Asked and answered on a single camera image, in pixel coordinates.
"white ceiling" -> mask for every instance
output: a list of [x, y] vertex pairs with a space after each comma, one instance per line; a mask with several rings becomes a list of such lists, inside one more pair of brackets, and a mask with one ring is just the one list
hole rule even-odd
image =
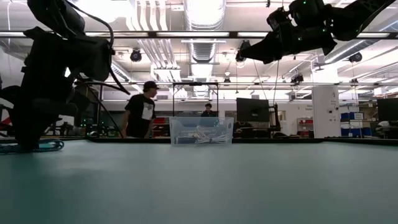
[[[34, 26], [44, 27], [41, 23], [37, 22], [28, 7], [21, 3], [9, 4], [9, 1], [0, 0], [0, 30], [5, 31], [9, 29], [8, 23], [10, 23], [10, 30], [24, 30], [30, 29]], [[266, 2], [266, 1], [256, 1], [256, 0], [227, 0], [226, 15], [224, 20], [224, 30], [245, 30], [245, 31], [269, 31], [271, 28], [267, 25], [267, 16], [274, 11], [277, 7], [282, 5], [282, 1], [271, 1], [271, 7], [266, 8], [260, 6], [256, 3]], [[285, 7], [289, 5], [291, 0], [283, 1]], [[344, 1], [345, 3], [339, 3], [340, 7], [345, 7], [352, 0]], [[167, 22], [170, 30], [184, 30], [184, 17], [182, 11], [173, 11], [170, 8], [175, 8], [182, 5], [182, 0], [167, 0]], [[338, 1], [325, 1], [325, 3], [337, 4]], [[382, 21], [390, 18], [395, 13], [398, 13], [398, 3], [395, 3], [391, 8], [384, 10], [379, 16], [371, 23], [368, 30], [372, 27], [378, 25]], [[114, 30], [128, 30], [126, 26], [126, 20], [123, 17], [119, 17], [115, 22], [110, 23]], [[106, 28], [92, 19], [86, 18], [86, 30], [87, 31], [102, 31]], [[252, 44], [255, 44], [259, 40], [251, 40]], [[8, 39], [0, 39], [0, 44], [5, 45], [9, 48], [10, 53], [23, 53], [26, 54], [29, 51], [29, 47], [32, 44], [31, 40], [27, 39], [11, 39], [11, 46], [7, 46]], [[222, 52], [229, 52], [231, 54], [235, 53], [236, 48], [240, 45], [241, 40], [229, 39], [226, 40], [225, 44], [218, 44], [218, 54], [216, 57], [217, 65], [214, 66], [213, 75], [218, 81], [222, 81], [225, 72], [230, 72], [231, 81], [238, 76], [239, 82], [254, 82], [257, 80], [258, 76], [270, 76], [269, 81], [274, 82], [275, 77], [283, 77], [288, 74], [293, 68], [299, 65], [302, 60], [309, 59], [312, 55], [321, 54], [321, 50], [314, 50], [311, 52], [305, 52], [303, 54], [296, 55], [295, 60], [293, 56], [286, 56], [280, 62], [279, 66], [268, 64], [263, 65], [262, 62], [256, 62], [256, 67], [254, 66], [253, 60], [246, 60], [245, 66], [243, 68], [236, 68], [234, 62], [226, 60], [222, 55]], [[335, 49], [338, 49], [346, 42], [339, 42]], [[389, 54], [383, 55], [382, 57], [373, 58], [387, 50], [393, 49], [398, 45], [397, 41], [394, 40], [382, 40], [364, 50], [361, 51], [363, 55], [363, 61], [354, 64], [349, 62], [339, 62], [335, 66], [338, 66], [339, 76], [341, 78], [350, 78], [361, 73], [370, 72], [377, 70], [382, 66], [388, 65], [390, 63], [398, 61], [397, 51], [392, 51]], [[135, 39], [117, 39], [115, 40], [116, 51], [130, 50], [134, 47], [139, 47], [137, 40]], [[180, 39], [172, 39], [172, 47], [177, 59], [178, 64], [181, 67], [181, 76], [186, 77], [189, 74], [189, 55], [186, 44], [182, 44]], [[117, 61], [123, 68], [131, 72], [134, 80], [145, 81], [150, 79], [150, 62], [149, 59], [143, 55], [143, 59], [139, 63], [132, 63], [129, 59], [129, 54], [123, 55], [123, 57], [115, 57]], [[310, 70], [308, 66], [300, 66], [301, 71], [304, 75], [308, 75]], [[388, 77], [394, 76], [398, 73], [397, 70], [392, 70], [389, 73], [382, 73], [378, 76]]]

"white patch on shirt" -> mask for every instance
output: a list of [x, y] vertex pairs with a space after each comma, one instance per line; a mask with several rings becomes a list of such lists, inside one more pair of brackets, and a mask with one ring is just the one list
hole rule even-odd
[[151, 120], [154, 114], [154, 105], [144, 103], [144, 109], [142, 110], [142, 119]]

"person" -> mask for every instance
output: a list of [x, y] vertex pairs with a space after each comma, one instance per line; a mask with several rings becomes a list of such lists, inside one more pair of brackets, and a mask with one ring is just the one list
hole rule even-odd
[[243, 132], [242, 129], [244, 129], [244, 128], [252, 128], [252, 127], [253, 126], [250, 123], [248, 123], [248, 122], [240, 122], [240, 121], [235, 122], [234, 123], [234, 134], [233, 134], [233, 137], [234, 138], [242, 137], [242, 132]]
[[156, 83], [153, 81], [145, 82], [142, 94], [131, 97], [129, 103], [124, 108], [122, 124], [122, 137], [149, 138], [155, 119], [155, 102], [151, 99], [156, 96]]
[[214, 113], [211, 110], [211, 104], [207, 103], [205, 105], [206, 110], [200, 115], [201, 117], [215, 117], [217, 116], [216, 113]]

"table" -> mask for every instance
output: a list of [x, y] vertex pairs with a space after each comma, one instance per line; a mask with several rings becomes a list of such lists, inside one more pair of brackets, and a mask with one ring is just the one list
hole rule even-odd
[[0, 223], [396, 223], [398, 150], [67, 141], [0, 155]]

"ceiling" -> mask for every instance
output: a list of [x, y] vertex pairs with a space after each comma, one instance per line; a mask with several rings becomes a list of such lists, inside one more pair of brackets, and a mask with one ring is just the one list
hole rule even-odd
[[[285, 7], [288, 7], [291, 0], [286, 1], [271, 1], [269, 8], [265, 7], [266, 1], [256, 0], [227, 0], [227, 7], [224, 17], [223, 30], [235, 31], [270, 31], [271, 28], [266, 22], [267, 16], [275, 11], [277, 7], [284, 3]], [[325, 3], [337, 5], [338, 7], [345, 7], [352, 0], [344, 1], [332, 1], [326, 0]], [[167, 26], [170, 30], [185, 30], [185, 19], [184, 12], [178, 9], [182, 7], [182, 0], [167, 0], [167, 11], [166, 21]], [[386, 19], [397, 14], [398, 2], [391, 5], [388, 9], [385, 9], [378, 15], [375, 20], [368, 26], [367, 30], [374, 32], [373, 27], [377, 27], [378, 24], [382, 23]], [[89, 18], [85, 18], [86, 31], [106, 31], [106, 28]], [[110, 23], [113, 30], [124, 31], [128, 30], [126, 25], [126, 18], [119, 17], [114, 22]], [[41, 26], [45, 28], [41, 23], [37, 22], [33, 17], [29, 8], [25, 5], [25, 1], [16, 1], [13, 3], [9, 1], [0, 0], [0, 30], [25, 30], [33, 28], [34, 26]], [[279, 82], [282, 82], [286, 78], [289, 79], [297, 68], [298, 72], [302, 73], [306, 80], [311, 79], [311, 63], [304, 60], [313, 60], [315, 56], [321, 55], [321, 50], [313, 50], [298, 55], [289, 55], [284, 57], [279, 63], [270, 63], [263, 65], [262, 62], [255, 62], [253, 60], [246, 60], [243, 68], [237, 68], [235, 61], [231, 60], [236, 49], [241, 44], [240, 39], [228, 39], [223, 44], [218, 44], [216, 50], [216, 58], [214, 61], [212, 79], [222, 82], [225, 77], [225, 72], [230, 73], [230, 79], [232, 82], [258, 82], [259, 77], [265, 82], [275, 82], [278, 77]], [[259, 39], [250, 40], [251, 44], [259, 42]], [[335, 47], [346, 45], [349, 42], [338, 42]], [[32, 41], [29, 39], [0, 39], [0, 45], [2, 45], [9, 54], [23, 56], [26, 55], [29, 50]], [[171, 40], [172, 49], [178, 65], [181, 68], [180, 76], [186, 78], [191, 74], [190, 71], [190, 54], [188, 51], [188, 45], [181, 43], [181, 39]], [[351, 64], [350, 62], [337, 62], [333, 64], [338, 69], [338, 75], [341, 81], [350, 80], [352, 77], [360, 74], [375, 71], [383, 66], [392, 64], [398, 61], [398, 51], [394, 47], [398, 46], [396, 40], [382, 40], [368, 48], [361, 50], [363, 59], [359, 63]], [[125, 71], [129, 72], [132, 80], [135, 81], [146, 81], [150, 80], [150, 66], [151, 62], [143, 53], [142, 60], [140, 62], [131, 62], [129, 54], [135, 47], [140, 47], [136, 39], [116, 39], [114, 48], [117, 51], [117, 55], [113, 60], [118, 63]], [[373, 77], [369, 77], [364, 80], [366, 82], [376, 82], [383, 77], [393, 77], [398, 75], [398, 67], [396, 69], [389, 70], [387, 73], [379, 73]]]

